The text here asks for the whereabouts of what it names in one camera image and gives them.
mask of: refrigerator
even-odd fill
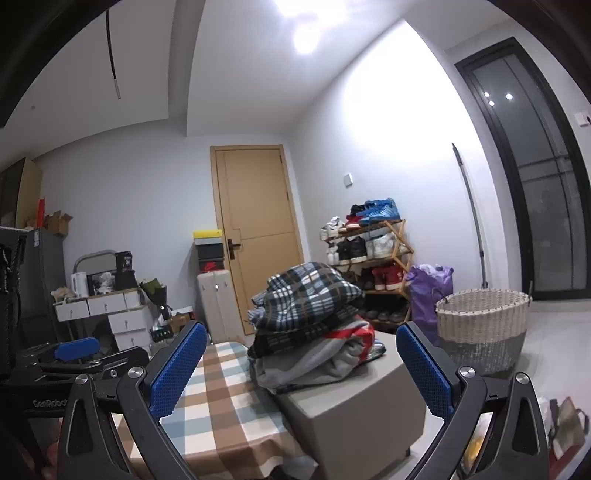
[[[32,231],[0,227],[0,243],[14,249],[26,235],[18,291],[21,297],[20,347],[70,340],[67,328],[57,321],[51,292],[66,285],[63,238],[41,228]]]
[[[197,275],[197,286],[213,343],[245,342],[232,276],[228,270]]]

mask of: woven laundry basket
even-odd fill
[[[530,297],[512,290],[465,290],[436,304],[439,346],[479,375],[511,374],[523,347]]]

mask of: door handle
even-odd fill
[[[230,254],[230,260],[236,260],[234,249],[240,248],[241,246],[242,244],[233,244],[231,238],[228,239],[228,253]]]

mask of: blue gripper pad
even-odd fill
[[[94,355],[100,350],[100,343],[94,337],[81,338],[73,342],[60,343],[53,351],[57,360],[70,362],[85,356]]]
[[[207,330],[196,323],[152,384],[150,413],[156,420],[173,412],[206,347]]]
[[[431,413],[448,421],[453,415],[452,388],[405,325],[396,331],[396,349]]]

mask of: folded clothes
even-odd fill
[[[305,343],[322,337],[325,333],[338,328],[344,323],[350,323],[357,309],[351,305],[345,305],[338,312],[329,315],[324,320],[314,325],[292,332],[265,333],[258,330],[252,346],[248,349],[250,358],[261,358],[277,352],[284,352],[299,347]]]
[[[248,312],[249,321],[265,333],[316,325],[364,295],[334,268],[319,262],[292,267],[267,283],[267,290],[252,299],[256,308]]]
[[[369,322],[355,320],[298,348],[251,360],[251,377],[260,387],[282,393],[310,385],[338,382],[359,364],[379,356]]]

